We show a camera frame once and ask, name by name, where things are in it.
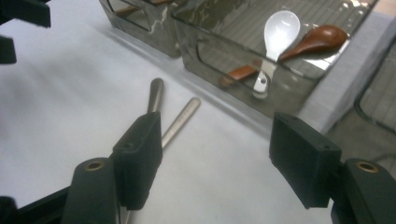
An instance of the plastic tray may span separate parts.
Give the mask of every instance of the plastic tray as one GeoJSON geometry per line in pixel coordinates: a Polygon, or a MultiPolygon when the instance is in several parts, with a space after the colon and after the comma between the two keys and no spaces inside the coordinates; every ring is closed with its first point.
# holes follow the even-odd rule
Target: plastic tray
{"type": "Polygon", "coordinates": [[[188,2],[177,9],[173,17],[186,68],[272,117],[275,111],[297,114],[343,48],[285,63],[270,62],[276,66],[276,71],[265,99],[252,96],[257,76],[222,87],[219,79],[227,77],[234,69],[249,65],[260,70],[261,62],[268,61],[263,38],[268,18],[279,10],[290,10],[299,17],[301,31],[291,45],[294,46],[307,31],[322,24],[339,26],[353,36],[373,4],[374,1],[355,0],[201,0],[188,2]]]}
{"type": "Polygon", "coordinates": [[[180,56],[171,11],[184,0],[99,0],[110,23],[155,49],[180,56]]]}

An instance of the marble surface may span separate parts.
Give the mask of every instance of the marble surface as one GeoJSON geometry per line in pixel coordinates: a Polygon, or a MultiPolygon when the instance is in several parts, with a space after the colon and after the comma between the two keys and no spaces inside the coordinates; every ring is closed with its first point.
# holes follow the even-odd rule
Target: marble surface
{"type": "Polygon", "coordinates": [[[146,112],[161,77],[163,131],[191,97],[202,104],[165,150],[134,223],[331,223],[330,208],[305,210],[271,164],[271,120],[112,28],[98,1],[49,6],[50,29],[0,26],[18,57],[0,65],[1,195],[21,207],[68,186],[79,163],[107,157],[146,112]]]}

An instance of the spoon handle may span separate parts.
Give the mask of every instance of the spoon handle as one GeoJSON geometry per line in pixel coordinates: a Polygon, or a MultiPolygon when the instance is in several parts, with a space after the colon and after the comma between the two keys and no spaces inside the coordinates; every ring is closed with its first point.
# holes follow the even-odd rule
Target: spoon handle
{"type": "Polygon", "coordinates": [[[219,84],[221,87],[229,87],[235,83],[236,80],[241,80],[245,77],[252,76],[257,74],[255,68],[251,67],[250,65],[244,65],[242,67],[235,68],[233,71],[229,72],[227,75],[219,78],[219,84]]]}
{"type": "Polygon", "coordinates": [[[169,142],[175,137],[180,129],[186,124],[194,112],[198,109],[201,104],[201,100],[198,97],[193,97],[181,110],[180,114],[177,115],[171,126],[163,135],[163,148],[169,144],[169,142]]]}
{"type": "Polygon", "coordinates": [[[158,77],[151,81],[148,99],[148,113],[159,111],[162,96],[163,80],[158,77]]]}

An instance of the spoon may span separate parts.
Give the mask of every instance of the spoon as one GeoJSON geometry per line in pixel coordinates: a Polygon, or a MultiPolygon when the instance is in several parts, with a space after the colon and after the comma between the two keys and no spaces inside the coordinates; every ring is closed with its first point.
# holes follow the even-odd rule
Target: spoon
{"type": "MultiPolygon", "coordinates": [[[[264,27],[266,57],[276,62],[279,55],[294,42],[299,33],[300,20],[293,12],[282,10],[274,13],[264,27]]],[[[255,97],[260,99],[267,97],[275,70],[276,65],[274,63],[268,60],[262,61],[262,70],[253,86],[255,97]]]]}
{"type": "MultiPolygon", "coordinates": [[[[263,33],[265,46],[267,47],[266,57],[276,62],[279,54],[289,47],[299,32],[300,21],[294,13],[282,10],[273,14],[265,23],[263,33]]],[[[259,98],[265,98],[265,93],[268,92],[269,82],[274,74],[276,66],[267,60],[263,60],[261,64],[262,65],[256,64],[255,62],[255,65],[261,66],[262,70],[265,71],[267,75],[262,71],[259,73],[258,70],[250,65],[244,65],[228,73],[228,76],[221,77],[219,79],[220,86],[229,87],[234,84],[235,80],[241,80],[259,73],[258,79],[254,85],[254,90],[257,93],[254,95],[259,98]]]]}
{"type": "Polygon", "coordinates": [[[279,56],[280,62],[300,54],[331,51],[341,48],[347,41],[347,33],[334,25],[322,25],[310,30],[301,42],[279,56]]]}

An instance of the bolt hole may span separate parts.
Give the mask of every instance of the bolt hole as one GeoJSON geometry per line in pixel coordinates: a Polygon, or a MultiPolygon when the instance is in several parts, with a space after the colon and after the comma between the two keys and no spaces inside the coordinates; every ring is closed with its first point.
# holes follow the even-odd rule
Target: bolt hole
{"type": "Polygon", "coordinates": [[[87,171],[95,171],[101,169],[105,165],[102,161],[93,161],[85,167],[87,171]]]}
{"type": "Polygon", "coordinates": [[[359,169],[368,172],[368,173],[378,173],[378,168],[368,162],[364,162],[364,161],[359,161],[357,163],[357,166],[359,169]]]}

